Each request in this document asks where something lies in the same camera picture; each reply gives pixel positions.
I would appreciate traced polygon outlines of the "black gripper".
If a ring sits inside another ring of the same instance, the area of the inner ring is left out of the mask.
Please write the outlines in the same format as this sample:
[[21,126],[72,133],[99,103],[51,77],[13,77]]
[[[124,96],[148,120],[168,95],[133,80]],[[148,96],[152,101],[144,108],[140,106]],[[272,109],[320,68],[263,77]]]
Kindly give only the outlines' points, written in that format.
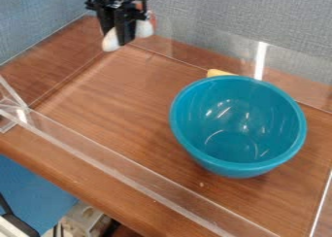
[[84,4],[96,12],[103,34],[116,24],[119,44],[127,45],[135,39],[136,20],[148,18],[148,0],[85,0]]

